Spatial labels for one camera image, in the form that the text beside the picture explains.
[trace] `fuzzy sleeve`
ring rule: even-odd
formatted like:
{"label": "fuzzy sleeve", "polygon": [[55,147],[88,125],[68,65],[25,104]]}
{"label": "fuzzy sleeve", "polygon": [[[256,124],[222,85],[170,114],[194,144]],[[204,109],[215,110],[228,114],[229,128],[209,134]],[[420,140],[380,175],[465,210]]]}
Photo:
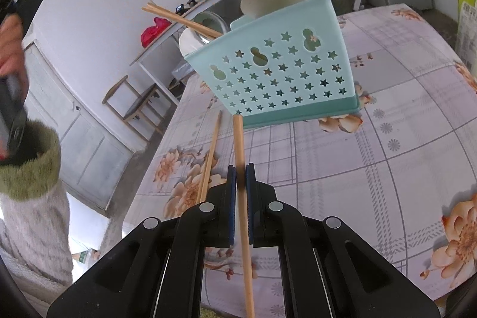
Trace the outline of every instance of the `fuzzy sleeve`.
{"label": "fuzzy sleeve", "polygon": [[68,286],[70,208],[59,180],[58,136],[29,122],[18,155],[0,166],[0,246],[22,265]]}

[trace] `red package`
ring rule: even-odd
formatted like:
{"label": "red package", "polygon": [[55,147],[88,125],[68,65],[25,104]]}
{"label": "red package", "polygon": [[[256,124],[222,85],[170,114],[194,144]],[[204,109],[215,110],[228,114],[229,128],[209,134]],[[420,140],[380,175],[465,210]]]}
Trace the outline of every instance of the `red package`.
{"label": "red package", "polygon": [[156,26],[148,27],[145,29],[144,33],[141,34],[141,43],[144,48],[148,47],[151,42],[171,24],[167,19],[159,18],[158,16],[154,18],[154,22],[156,23]]}

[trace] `plastic basket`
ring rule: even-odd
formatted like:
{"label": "plastic basket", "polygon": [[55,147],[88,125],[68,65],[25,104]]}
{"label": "plastic basket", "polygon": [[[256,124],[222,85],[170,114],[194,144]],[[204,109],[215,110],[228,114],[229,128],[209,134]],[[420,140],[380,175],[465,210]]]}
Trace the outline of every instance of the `plastic basket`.
{"label": "plastic basket", "polygon": [[349,58],[331,0],[306,0],[250,21],[187,60],[244,127],[356,112]]}

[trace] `table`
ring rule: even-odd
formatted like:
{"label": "table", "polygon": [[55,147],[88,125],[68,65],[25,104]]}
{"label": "table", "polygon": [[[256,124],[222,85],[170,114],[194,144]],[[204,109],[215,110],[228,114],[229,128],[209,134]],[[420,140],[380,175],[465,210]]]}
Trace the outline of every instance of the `table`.
{"label": "table", "polygon": [[[477,83],[445,40],[404,4],[346,14],[339,22],[361,111],[249,130],[247,162],[279,200],[307,217],[342,218],[435,300],[475,272]],[[220,109],[193,76],[125,231],[147,217],[178,216],[195,202]],[[227,112],[215,157],[212,185],[223,182],[234,163]],[[469,255],[465,264],[456,248]],[[202,303],[245,316],[239,239],[233,252],[215,249],[206,260]],[[277,250],[253,249],[252,262],[256,316],[282,317]]]}
{"label": "table", "polygon": [[[204,0],[203,2],[200,2],[197,5],[195,5],[193,8],[191,8],[182,16],[184,18],[192,20],[197,14],[208,10],[211,6],[213,6],[214,4],[220,1],[221,0]],[[172,24],[166,30],[164,30],[161,35],[156,37],[154,41],[146,49],[144,49],[144,51],[130,64],[131,66],[134,63],[138,62],[139,66],[149,75],[149,77],[152,78],[152,80],[158,85],[158,87],[162,90],[162,92],[165,95],[167,95],[171,99],[171,101],[175,103],[176,105],[179,104],[179,100],[176,99],[176,97],[169,91],[169,88],[166,85],[164,85],[164,83],[162,83],[161,80],[159,80],[144,66],[144,64],[142,63],[142,60],[146,58],[147,55],[151,53],[153,50],[161,46],[165,40],[167,40],[170,36],[172,36],[182,27],[183,27],[182,24],[177,22],[172,22]]]}

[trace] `silver screw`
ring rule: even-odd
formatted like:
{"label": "silver screw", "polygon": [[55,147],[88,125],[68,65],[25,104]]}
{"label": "silver screw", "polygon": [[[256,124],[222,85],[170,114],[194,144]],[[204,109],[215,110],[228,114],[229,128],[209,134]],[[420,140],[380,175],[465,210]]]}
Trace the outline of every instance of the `silver screw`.
{"label": "silver screw", "polygon": [[214,204],[213,203],[202,203],[199,206],[199,209],[202,212],[211,212],[214,210]]}
{"label": "silver screw", "polygon": [[341,221],[339,218],[330,217],[326,219],[326,225],[328,225],[330,228],[338,229],[341,227]]}
{"label": "silver screw", "polygon": [[283,204],[278,201],[273,201],[269,204],[269,209],[275,212],[279,212],[283,209]]}
{"label": "silver screw", "polygon": [[143,227],[146,229],[154,229],[159,225],[159,221],[157,218],[149,217],[146,218],[143,222]]}

